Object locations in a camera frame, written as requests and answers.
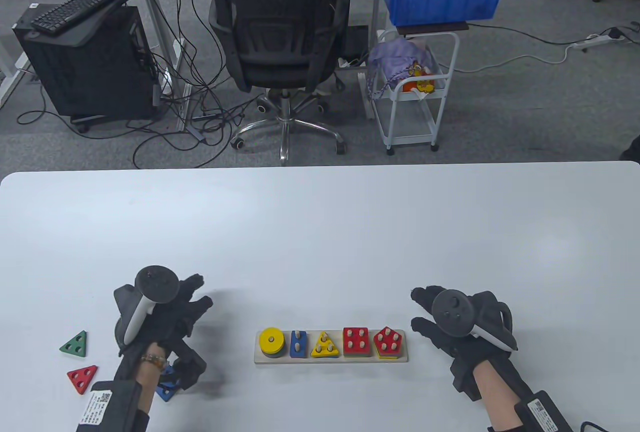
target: black glove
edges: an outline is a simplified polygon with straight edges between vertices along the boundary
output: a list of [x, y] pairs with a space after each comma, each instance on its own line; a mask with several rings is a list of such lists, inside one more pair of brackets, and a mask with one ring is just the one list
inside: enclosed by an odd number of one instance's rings
[[203, 284], [202, 275], [198, 274], [181, 280], [176, 297], [165, 304], [156, 304], [153, 313], [144, 319], [142, 327], [133, 341], [129, 345], [118, 344], [119, 355], [124, 355], [124, 357], [116, 372], [115, 379], [131, 379], [140, 357], [154, 342], [165, 349], [167, 357], [172, 351], [176, 352], [183, 363], [197, 361], [199, 368], [204, 370], [202, 367], [206, 367], [206, 364], [183, 341], [185, 336], [192, 334], [194, 323], [213, 305], [211, 298], [206, 295], [198, 301], [190, 302], [195, 290], [201, 288]]
[[[443, 290], [445, 290], [443, 287], [437, 285], [427, 288], [418, 287], [411, 291], [411, 298], [430, 314], [433, 300]], [[475, 295], [469, 297], [471, 302], [475, 302], [474, 297]], [[454, 361], [450, 368], [454, 376], [453, 385], [457, 391], [464, 391], [474, 401], [481, 398], [473, 375], [474, 368], [491, 358], [507, 360], [511, 354], [487, 342], [484, 338], [475, 338], [471, 335], [462, 338], [452, 337], [444, 333], [434, 322], [423, 317], [413, 318], [411, 328], [429, 338], [436, 347], [453, 357]]]

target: chair backrest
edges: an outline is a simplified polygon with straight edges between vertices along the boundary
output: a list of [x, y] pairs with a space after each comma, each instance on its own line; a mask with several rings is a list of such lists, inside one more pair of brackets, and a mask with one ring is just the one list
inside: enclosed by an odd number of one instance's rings
[[236, 83], [243, 66], [312, 66], [332, 20], [330, 0], [213, 0], [209, 17]]

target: yellow circle block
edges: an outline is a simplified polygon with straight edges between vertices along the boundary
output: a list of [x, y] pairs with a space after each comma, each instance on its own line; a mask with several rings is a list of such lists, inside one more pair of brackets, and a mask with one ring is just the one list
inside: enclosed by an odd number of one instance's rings
[[284, 347], [284, 334], [276, 327], [264, 329], [260, 334], [260, 350], [263, 354], [274, 355]]

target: orange toy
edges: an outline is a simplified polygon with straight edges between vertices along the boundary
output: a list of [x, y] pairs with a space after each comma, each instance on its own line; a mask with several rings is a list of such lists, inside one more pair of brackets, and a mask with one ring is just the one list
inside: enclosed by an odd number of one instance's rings
[[[418, 62], [413, 62], [409, 68], [410, 77], [427, 77], [428, 75], [432, 75], [432, 73], [430, 73], [428, 68], [421, 66]], [[402, 86], [403, 93], [411, 92], [413, 90], [418, 90], [423, 93], [433, 93], [435, 90], [435, 84], [433, 80], [422, 80], [420, 82], [409, 82]]]

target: forearm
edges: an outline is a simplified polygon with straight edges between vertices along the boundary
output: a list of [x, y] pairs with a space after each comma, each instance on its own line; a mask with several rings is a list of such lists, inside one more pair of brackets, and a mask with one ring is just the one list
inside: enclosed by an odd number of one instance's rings
[[[147, 349], [147, 353], [165, 357], [165, 350], [158, 346], [157, 343], [152, 343]], [[160, 369], [153, 363], [141, 362], [137, 368], [135, 374], [135, 380], [142, 386], [142, 393], [140, 393], [140, 399], [137, 402], [137, 408], [148, 414], [151, 409], [151, 402], [153, 402], [156, 386], [158, 386], [158, 380], [160, 379]]]
[[514, 406], [521, 400], [500, 377], [493, 365], [484, 361], [474, 369], [473, 373], [494, 430], [501, 432], [501, 430], [521, 426], [522, 421], [514, 410]]

